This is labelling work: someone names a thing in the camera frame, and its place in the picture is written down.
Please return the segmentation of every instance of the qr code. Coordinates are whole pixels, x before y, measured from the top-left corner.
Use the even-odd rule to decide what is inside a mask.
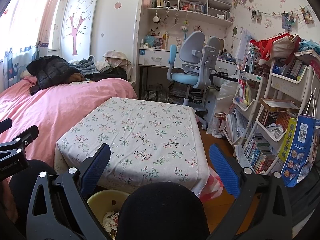
[[[299,131],[299,136],[298,136],[298,141],[305,143],[306,141],[306,136],[307,136],[307,130],[308,130],[308,125],[301,123],[300,124],[300,131]]]

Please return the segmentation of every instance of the pink bedsheet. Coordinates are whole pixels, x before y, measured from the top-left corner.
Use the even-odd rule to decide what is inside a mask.
[[[26,148],[27,159],[42,160],[52,167],[57,140],[92,110],[111,97],[137,98],[130,83],[118,78],[63,84],[31,96],[29,88],[35,83],[35,77],[26,78],[0,94],[0,121],[11,118],[13,123],[0,134],[0,143],[36,125],[39,136]]]

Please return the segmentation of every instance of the desk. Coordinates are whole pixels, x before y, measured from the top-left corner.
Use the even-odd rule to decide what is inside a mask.
[[[170,56],[170,51],[166,49],[140,49],[139,51],[139,66],[140,66],[140,89],[139,89],[139,98],[142,95],[142,80],[143,80],[143,69],[145,67],[160,67],[160,68],[169,68],[170,64],[168,63],[168,59]],[[179,58],[179,53],[177,52],[177,56],[174,62],[174,68],[182,69],[182,61]],[[228,74],[228,76],[234,75],[237,70],[237,65],[233,62],[229,62],[223,59],[218,59],[216,63],[215,70],[212,71],[212,74],[215,75],[213,78],[213,82],[216,86],[221,86],[224,82],[224,77],[216,75],[215,73],[223,72]]]

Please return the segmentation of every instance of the curtain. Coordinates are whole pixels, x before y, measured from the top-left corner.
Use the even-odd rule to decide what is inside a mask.
[[[58,0],[11,0],[0,18],[4,89],[20,81],[27,65],[48,51]]]

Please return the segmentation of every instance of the storage rack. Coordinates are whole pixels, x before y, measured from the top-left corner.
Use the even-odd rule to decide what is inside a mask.
[[[301,102],[299,114],[302,113],[303,109],[305,108],[310,95],[311,91],[313,91],[315,88],[317,91],[319,91],[320,88],[320,80],[315,77],[314,70],[311,66],[307,66],[300,78],[300,80],[297,82],[293,79],[289,79],[287,77],[277,75],[272,73],[272,70],[275,65],[275,60],[272,60],[271,62],[271,68],[270,68],[270,75],[266,87],[266,91],[264,94],[264,98],[268,98],[270,88],[276,89],[275,93],[273,94],[273,99],[282,99],[283,94],[286,94],[297,101]],[[263,135],[263,137],[270,143],[270,145],[276,150],[277,153],[279,153],[279,150],[281,148],[281,145],[284,140],[284,135],[286,131],[280,136],[280,138],[276,139],[259,121],[259,117],[263,112],[263,106],[260,106],[260,110],[258,113],[258,118],[256,119],[253,128],[247,138],[247,141],[244,144],[244,149],[248,146],[250,139],[252,138],[255,129],[258,127],[258,131]],[[263,174],[270,174],[276,163],[279,161],[278,155],[276,156],[275,160],[271,164],[271,166],[268,168],[266,172],[262,172]]]
[[[211,24],[223,26],[223,27],[229,27],[233,25],[233,22],[221,19],[217,17],[217,14],[221,14],[222,10],[231,8],[232,5],[227,2],[227,0],[188,0],[193,2],[201,1],[203,5],[205,6],[205,12],[195,12],[195,11],[185,11],[179,9],[180,6],[180,0],[169,0],[171,2],[171,5],[173,5],[173,2],[177,2],[178,9],[172,9],[172,8],[149,8],[149,11],[154,11],[154,13],[157,11],[158,15],[165,15],[168,14],[169,16],[175,16],[176,14],[179,15],[179,17],[186,17],[188,14],[188,19],[191,20],[197,20],[202,22],[208,22]]]
[[[254,120],[254,118],[257,116],[256,115],[256,109],[257,109],[257,106],[258,106],[258,103],[259,103],[259,99],[260,99],[260,95],[261,95],[261,92],[262,92],[262,88],[263,88],[263,85],[265,83],[267,83],[267,80],[265,77],[263,76],[257,76],[255,74],[251,74],[251,73],[247,73],[247,72],[244,72],[244,71],[241,71],[241,70],[238,70],[239,72],[239,78],[238,79],[241,79],[241,80],[251,80],[251,81],[254,81],[254,82],[258,82],[259,83],[259,88],[258,88],[258,93],[257,93],[257,96],[256,96],[256,99],[252,100],[252,102],[247,106],[246,109],[244,109],[240,104],[238,104],[235,100],[235,97],[237,95],[237,92],[235,94],[235,97],[233,98],[233,103],[235,104],[235,108],[248,120],[248,124],[247,124],[247,127],[246,127],[246,130],[244,132],[244,134],[240,137],[237,138],[237,140],[235,140],[234,142],[231,142],[230,138],[228,137],[228,134],[226,132],[226,126],[224,128],[224,134],[227,138],[227,140],[229,141],[229,143],[232,145],[232,146],[235,146],[235,145],[242,145],[245,138],[246,138],[246,135],[249,131],[249,128],[250,128],[250,125],[252,123],[252,121]]]

